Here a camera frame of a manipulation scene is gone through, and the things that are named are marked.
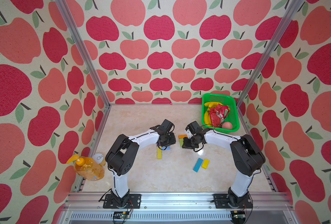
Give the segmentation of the green block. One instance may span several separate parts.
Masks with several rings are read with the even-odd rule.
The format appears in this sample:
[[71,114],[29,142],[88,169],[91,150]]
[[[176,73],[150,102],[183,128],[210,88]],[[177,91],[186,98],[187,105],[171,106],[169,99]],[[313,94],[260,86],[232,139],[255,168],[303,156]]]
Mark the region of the green block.
[[179,144],[180,144],[180,147],[183,147],[184,140],[183,139],[179,139]]

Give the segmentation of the yellow-green long block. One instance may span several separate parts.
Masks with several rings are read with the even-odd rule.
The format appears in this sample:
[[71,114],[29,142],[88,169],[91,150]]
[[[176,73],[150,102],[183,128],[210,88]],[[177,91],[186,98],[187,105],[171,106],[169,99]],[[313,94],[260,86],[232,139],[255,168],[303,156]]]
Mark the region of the yellow-green long block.
[[162,149],[157,147],[157,159],[161,160],[162,159]]

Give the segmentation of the orange block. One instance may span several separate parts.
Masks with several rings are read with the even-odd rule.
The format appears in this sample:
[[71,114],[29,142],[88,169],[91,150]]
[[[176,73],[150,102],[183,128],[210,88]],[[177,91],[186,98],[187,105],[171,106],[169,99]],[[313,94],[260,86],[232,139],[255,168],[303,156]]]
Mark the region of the orange block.
[[179,136],[178,136],[179,139],[184,139],[184,138],[187,138],[187,137],[188,137],[188,136],[185,135],[185,134],[184,134],[184,135],[179,135]]

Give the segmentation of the yellow block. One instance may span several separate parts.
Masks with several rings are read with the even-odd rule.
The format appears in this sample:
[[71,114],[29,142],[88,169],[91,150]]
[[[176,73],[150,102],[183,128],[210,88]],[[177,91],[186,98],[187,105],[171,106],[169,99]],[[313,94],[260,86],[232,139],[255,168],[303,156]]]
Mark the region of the yellow block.
[[207,169],[208,165],[209,165],[210,161],[208,159],[205,159],[202,163],[202,168],[203,169]]

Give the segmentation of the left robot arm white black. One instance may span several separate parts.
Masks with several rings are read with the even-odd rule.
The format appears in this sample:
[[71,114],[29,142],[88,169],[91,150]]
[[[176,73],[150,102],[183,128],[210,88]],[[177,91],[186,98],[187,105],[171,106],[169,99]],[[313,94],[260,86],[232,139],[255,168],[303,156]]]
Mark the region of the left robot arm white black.
[[130,189],[127,173],[134,164],[138,150],[153,144],[169,147],[175,143],[173,124],[157,125],[136,136],[121,134],[117,137],[105,160],[108,170],[113,174],[114,185],[111,196],[118,206],[123,207],[129,200]]

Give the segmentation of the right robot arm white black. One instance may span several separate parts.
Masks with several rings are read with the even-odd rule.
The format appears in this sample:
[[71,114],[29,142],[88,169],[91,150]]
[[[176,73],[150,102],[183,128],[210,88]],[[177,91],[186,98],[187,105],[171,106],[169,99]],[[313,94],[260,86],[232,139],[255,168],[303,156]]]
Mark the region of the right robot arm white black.
[[233,136],[210,128],[199,128],[196,131],[187,128],[185,133],[187,137],[184,138],[183,148],[195,150],[199,144],[213,144],[231,150],[237,174],[228,190],[225,202],[234,209],[249,202],[251,199],[248,188],[252,184],[255,171],[261,170],[266,162],[254,139],[248,134]]

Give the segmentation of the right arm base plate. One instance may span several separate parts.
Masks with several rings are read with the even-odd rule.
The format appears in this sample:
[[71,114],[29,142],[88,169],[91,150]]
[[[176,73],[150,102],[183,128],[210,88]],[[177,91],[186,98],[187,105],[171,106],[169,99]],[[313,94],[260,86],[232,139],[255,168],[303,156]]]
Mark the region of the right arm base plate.
[[217,209],[242,210],[253,208],[253,202],[249,193],[242,197],[238,197],[235,194],[213,194],[213,199],[210,202],[214,203]]

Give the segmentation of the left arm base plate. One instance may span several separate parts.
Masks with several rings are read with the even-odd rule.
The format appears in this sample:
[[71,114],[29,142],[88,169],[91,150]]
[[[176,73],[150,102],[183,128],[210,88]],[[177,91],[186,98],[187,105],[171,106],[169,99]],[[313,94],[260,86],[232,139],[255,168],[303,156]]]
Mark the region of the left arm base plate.
[[112,194],[107,194],[104,202],[104,209],[139,209],[142,200],[141,194],[126,194],[123,198]]

